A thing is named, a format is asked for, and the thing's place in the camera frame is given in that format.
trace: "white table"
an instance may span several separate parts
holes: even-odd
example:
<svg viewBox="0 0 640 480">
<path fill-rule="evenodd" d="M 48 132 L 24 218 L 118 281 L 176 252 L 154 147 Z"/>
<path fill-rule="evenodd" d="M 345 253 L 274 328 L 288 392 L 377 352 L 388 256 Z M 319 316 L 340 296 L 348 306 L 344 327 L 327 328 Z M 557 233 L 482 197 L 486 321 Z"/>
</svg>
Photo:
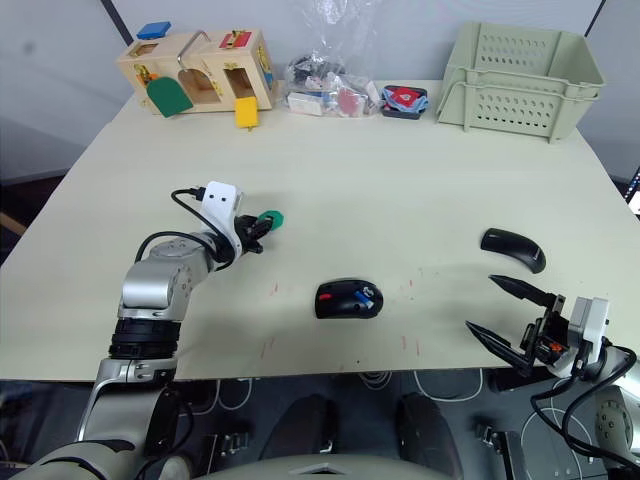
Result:
<svg viewBox="0 0 640 480">
<path fill-rule="evenodd" d="M 437 97 L 439 82 L 413 82 Z M 232 113 L 151 116 L 129 101 L 96 137 L 0 273 L 0 378 L 93 380 L 139 243 L 198 222 L 169 199 L 216 179 L 243 211 L 285 224 L 194 292 L 178 378 L 489 367 L 472 320 L 519 343 L 542 313 L 487 279 L 611 300 L 608 335 L 640 350 L 640 224 L 575 131 L 550 145 L 419 121 L 315 118 L 282 109 L 251 132 Z M 481 251 L 489 227 L 547 255 L 531 274 Z M 318 320 L 318 284 L 358 276 L 385 296 L 371 320 Z"/>
</svg>

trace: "white robot part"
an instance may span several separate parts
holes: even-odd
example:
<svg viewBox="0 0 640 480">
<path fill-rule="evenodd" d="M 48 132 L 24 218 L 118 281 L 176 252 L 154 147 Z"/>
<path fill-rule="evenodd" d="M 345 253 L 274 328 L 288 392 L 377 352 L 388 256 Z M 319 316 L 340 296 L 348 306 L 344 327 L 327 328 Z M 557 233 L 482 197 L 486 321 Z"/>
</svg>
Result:
<svg viewBox="0 0 640 480">
<path fill-rule="evenodd" d="M 231 242 L 235 253 L 234 261 L 242 255 L 242 243 L 234 224 L 242 197 L 242 191 L 234 185 L 209 182 L 200 209 L 200 213 Z M 202 229 L 209 230 L 209 227 L 202 223 Z"/>
</svg>

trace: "clear plastic bag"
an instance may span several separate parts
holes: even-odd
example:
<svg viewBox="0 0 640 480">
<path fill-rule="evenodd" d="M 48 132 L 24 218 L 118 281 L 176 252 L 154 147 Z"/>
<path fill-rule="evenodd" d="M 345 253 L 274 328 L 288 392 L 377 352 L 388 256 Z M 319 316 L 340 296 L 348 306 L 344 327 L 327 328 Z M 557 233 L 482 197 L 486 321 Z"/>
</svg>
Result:
<svg viewBox="0 0 640 480">
<path fill-rule="evenodd" d="M 290 110 L 311 115 L 363 117 L 378 112 L 380 95 L 371 80 L 373 19 L 381 0 L 295 1 L 316 38 L 316 47 L 285 68 L 284 100 Z"/>
</svg>

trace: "black computer mouse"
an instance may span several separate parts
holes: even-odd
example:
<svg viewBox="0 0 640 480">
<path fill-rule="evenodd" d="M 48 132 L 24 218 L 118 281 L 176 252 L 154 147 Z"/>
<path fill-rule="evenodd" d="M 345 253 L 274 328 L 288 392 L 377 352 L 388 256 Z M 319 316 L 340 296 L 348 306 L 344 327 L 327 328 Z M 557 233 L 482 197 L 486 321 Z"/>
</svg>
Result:
<svg viewBox="0 0 640 480">
<path fill-rule="evenodd" d="M 547 265 L 544 252 L 536 242 L 507 230 L 490 228 L 482 237 L 480 248 L 520 260 L 533 273 L 540 273 Z"/>
<path fill-rule="evenodd" d="M 372 318 L 382 309 L 382 293 L 364 280 L 323 283 L 316 292 L 318 318 Z"/>
</svg>

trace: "plastic storage crate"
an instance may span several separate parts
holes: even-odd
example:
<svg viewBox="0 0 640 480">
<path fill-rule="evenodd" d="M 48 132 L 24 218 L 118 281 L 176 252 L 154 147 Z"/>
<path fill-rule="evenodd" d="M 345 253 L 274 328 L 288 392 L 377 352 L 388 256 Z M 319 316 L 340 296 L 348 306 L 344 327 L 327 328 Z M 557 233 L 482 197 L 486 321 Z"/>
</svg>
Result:
<svg viewBox="0 0 640 480">
<path fill-rule="evenodd" d="M 553 142 L 571 133 L 604 84 L 581 35 L 467 23 L 445 70 L 438 121 Z"/>
</svg>

